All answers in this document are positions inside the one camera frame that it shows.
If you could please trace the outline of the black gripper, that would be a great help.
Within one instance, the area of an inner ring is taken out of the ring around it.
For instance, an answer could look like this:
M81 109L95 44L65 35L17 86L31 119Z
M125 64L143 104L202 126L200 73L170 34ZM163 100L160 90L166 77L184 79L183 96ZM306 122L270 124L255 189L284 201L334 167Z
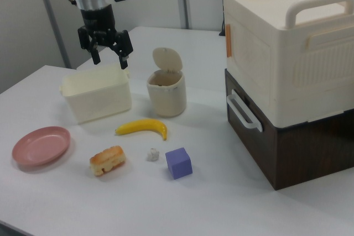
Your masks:
M133 46L129 33L126 30L115 30L115 19L112 6L91 11L81 10L84 26L78 28L80 46L87 50L95 65L101 62L99 46L110 47L117 55L122 70L128 67L127 59L133 52Z

